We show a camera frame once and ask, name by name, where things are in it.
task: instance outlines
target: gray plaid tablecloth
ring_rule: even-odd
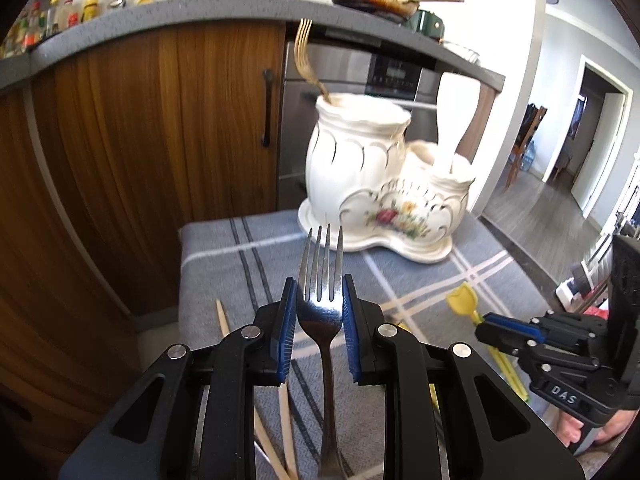
[[[251,323],[258,307],[279,300],[286,278],[298,275],[305,241],[296,211],[192,223],[182,229],[181,237],[179,327],[182,341],[192,349],[222,338],[216,298],[225,305],[231,330]],[[478,294],[480,314],[497,312],[523,320],[543,314],[546,302],[471,215],[463,218],[453,242],[449,257],[438,264],[416,264],[374,248],[345,254],[344,272],[353,275],[360,298],[380,304],[389,319],[404,320],[419,340],[443,347],[464,341],[495,368],[484,345],[475,339],[471,321],[453,314],[446,294],[466,280]],[[346,471],[357,479],[381,479],[383,389],[352,382],[342,333],[334,340],[332,354],[338,438]],[[516,370],[527,385],[528,377]],[[296,326],[288,383],[300,479],[313,479],[322,439],[322,370],[318,347],[300,326]],[[256,388],[255,403],[284,463],[276,389]],[[529,405],[538,414],[546,408],[536,396]],[[441,456],[445,464],[446,456]],[[259,480],[276,478],[259,454],[256,469]]]

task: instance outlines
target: silver bolt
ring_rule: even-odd
[[[240,331],[240,335],[245,339],[255,339],[260,335],[260,329],[255,325],[247,325]]]
[[[171,359],[180,359],[187,354],[187,349],[184,347],[184,345],[173,345],[166,351],[166,354]]]
[[[471,348],[464,343],[456,343],[453,345],[453,353],[458,357],[469,357],[471,355]]]
[[[385,323],[384,325],[380,325],[378,327],[378,333],[382,337],[393,337],[398,333],[398,327],[389,323]]]

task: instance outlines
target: oven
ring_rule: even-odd
[[[280,153],[278,209],[295,209],[306,198],[306,149],[318,120],[318,88],[304,81],[294,63],[293,42],[287,45]],[[440,74],[411,63],[359,50],[310,44],[308,56],[329,92],[374,95],[409,110],[406,140],[438,141],[435,103]]]

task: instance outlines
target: fork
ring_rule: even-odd
[[[334,367],[331,362],[331,341],[342,326],[342,226],[338,234],[334,272],[329,269],[329,245],[331,226],[326,227],[324,259],[318,268],[322,227],[318,228],[318,240],[308,275],[308,256],[313,229],[309,230],[305,250],[302,253],[298,273],[298,295],[296,309],[302,330],[314,340],[320,349],[322,378],[324,382],[324,421],[322,423],[322,447],[318,478],[322,480],[346,480],[342,468],[338,436],[335,431]]]
[[[314,71],[311,63],[309,63],[309,57],[306,52],[306,45],[309,40],[309,32],[311,31],[312,21],[306,18],[300,20],[298,26],[298,33],[296,34],[296,41],[293,47],[293,57],[296,62],[296,68],[298,73],[302,76],[307,83],[317,86],[322,92],[324,100],[331,104],[331,98],[329,97],[329,91],[326,86],[318,79],[316,72]]]

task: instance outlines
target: painted red rose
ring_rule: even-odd
[[[391,221],[396,217],[398,211],[393,209],[381,209],[376,215],[376,221],[381,224],[391,224]]]

